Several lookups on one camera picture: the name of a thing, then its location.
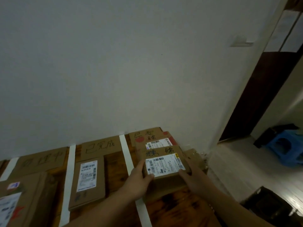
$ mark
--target white wall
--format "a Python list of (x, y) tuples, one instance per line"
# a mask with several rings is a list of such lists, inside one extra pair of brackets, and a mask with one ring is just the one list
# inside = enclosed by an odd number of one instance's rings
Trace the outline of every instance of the white wall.
[(0, 159), (153, 126), (206, 150), (278, 2), (1, 0)]
[(262, 118), (259, 120), (252, 137), (257, 139), (269, 127), (294, 123), (303, 128), (303, 57), (298, 61), (288, 79), (275, 96)]

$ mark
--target hand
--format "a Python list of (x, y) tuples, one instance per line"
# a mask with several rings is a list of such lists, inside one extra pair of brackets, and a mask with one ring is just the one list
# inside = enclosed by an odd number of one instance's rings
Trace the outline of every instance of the hand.
[(126, 196), (130, 196), (132, 201), (141, 198), (146, 193), (149, 183), (154, 179), (153, 174), (149, 174), (143, 178), (142, 169), (144, 162), (145, 160), (141, 160), (137, 167), (132, 169), (131, 174), (121, 187), (121, 190), (125, 192)]
[(200, 170), (191, 160), (185, 158), (189, 167), (191, 168), (191, 176), (184, 170), (179, 170), (179, 175), (184, 179), (189, 189), (205, 200), (209, 199), (210, 194), (216, 192), (218, 189), (207, 177), (207, 175)]

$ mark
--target dark wooden door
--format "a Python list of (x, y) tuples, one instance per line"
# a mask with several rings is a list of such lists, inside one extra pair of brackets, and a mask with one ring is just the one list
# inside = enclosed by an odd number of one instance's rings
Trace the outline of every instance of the dark wooden door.
[[(285, 10), (303, 12), (303, 0), (288, 0)], [(303, 54), (263, 52), (220, 141), (249, 135)]]

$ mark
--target blue plastic stool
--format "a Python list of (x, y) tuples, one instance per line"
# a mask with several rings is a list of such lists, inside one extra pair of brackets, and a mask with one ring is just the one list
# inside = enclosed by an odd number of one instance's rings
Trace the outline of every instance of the blue plastic stool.
[(278, 155), (285, 166), (303, 164), (303, 136), (296, 130), (285, 130), (265, 145)]

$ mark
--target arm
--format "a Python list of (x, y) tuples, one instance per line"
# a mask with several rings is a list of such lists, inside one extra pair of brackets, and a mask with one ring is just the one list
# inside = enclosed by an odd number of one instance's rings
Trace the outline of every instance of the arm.
[(68, 223), (66, 227), (110, 226), (126, 206), (138, 200), (146, 193), (147, 187), (153, 180), (154, 175), (150, 174), (143, 178), (143, 165), (144, 160), (141, 160), (137, 167), (131, 171), (124, 185), (115, 194), (105, 199), (86, 214)]
[(184, 179), (189, 189), (205, 199), (225, 221), (228, 226), (247, 226), (247, 227), (273, 227), (273, 225), (264, 221), (253, 213), (250, 213), (233, 198), (219, 191), (191, 160), (186, 159), (189, 164), (192, 175), (179, 170), (180, 176)]

